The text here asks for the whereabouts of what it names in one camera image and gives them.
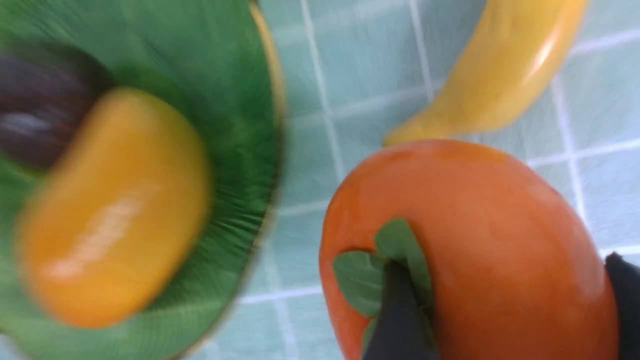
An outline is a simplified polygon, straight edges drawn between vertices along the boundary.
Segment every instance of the green plate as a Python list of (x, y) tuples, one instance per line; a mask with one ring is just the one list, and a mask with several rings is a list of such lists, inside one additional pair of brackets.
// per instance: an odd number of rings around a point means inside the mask
[(50, 320), (22, 289), (12, 230), (39, 179), (0, 158), (0, 331), (27, 358), (179, 357), (209, 334), (237, 295), (281, 158), (276, 85), (282, 80), (269, 75), (279, 74), (278, 66), (268, 61), (273, 48), (265, 51), (254, 16), (248, 0), (0, 3), (0, 41), (53, 38), (88, 51), (120, 85), (146, 90), (183, 112), (202, 135), (216, 175), (212, 217), (165, 292), (120, 325), (83, 330)]

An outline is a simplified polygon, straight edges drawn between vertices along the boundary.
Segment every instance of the orange persimmon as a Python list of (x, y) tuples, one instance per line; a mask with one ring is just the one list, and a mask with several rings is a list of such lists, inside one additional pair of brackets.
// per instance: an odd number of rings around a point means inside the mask
[(442, 360), (618, 358), (611, 284), (573, 209), (503, 152), (433, 140), (365, 160), (327, 211), (320, 273), (347, 360), (360, 359), (369, 320), (340, 292), (333, 259), (375, 251), (374, 235), (398, 217), (429, 263)]

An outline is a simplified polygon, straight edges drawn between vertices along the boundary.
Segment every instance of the banana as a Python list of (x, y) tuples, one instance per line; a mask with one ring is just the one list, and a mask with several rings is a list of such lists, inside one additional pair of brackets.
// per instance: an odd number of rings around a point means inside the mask
[(559, 70), (588, 0), (488, 0), (471, 41), (433, 104), (385, 146), (501, 129)]

